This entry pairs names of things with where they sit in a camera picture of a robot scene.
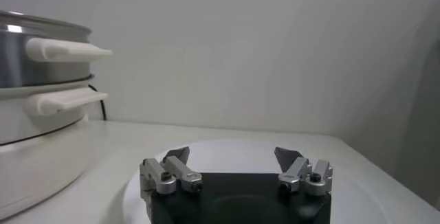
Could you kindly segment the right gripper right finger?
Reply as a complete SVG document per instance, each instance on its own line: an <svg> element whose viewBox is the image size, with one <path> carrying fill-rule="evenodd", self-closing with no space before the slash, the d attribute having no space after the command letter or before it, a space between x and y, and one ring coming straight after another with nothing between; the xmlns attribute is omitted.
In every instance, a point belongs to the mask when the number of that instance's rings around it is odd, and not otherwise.
<svg viewBox="0 0 440 224"><path fill-rule="evenodd" d="M312 168L312 163L296 150L276 147L274 154L282 170L278 175L281 193L291 194L302 190L315 197L331 193L333 167L328 161L319 159Z"/></svg>

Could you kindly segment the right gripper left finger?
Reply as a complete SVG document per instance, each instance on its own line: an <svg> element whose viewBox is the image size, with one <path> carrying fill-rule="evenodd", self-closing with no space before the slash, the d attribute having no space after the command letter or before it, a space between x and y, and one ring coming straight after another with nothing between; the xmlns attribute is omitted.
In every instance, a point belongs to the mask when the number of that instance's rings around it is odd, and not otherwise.
<svg viewBox="0 0 440 224"><path fill-rule="evenodd" d="M148 198L153 193L170 195L178 188L191 193L202 191L202 174L186 165L189 154L187 146L168 151L161 161L155 158L144 159L140 164L141 197Z"/></svg>

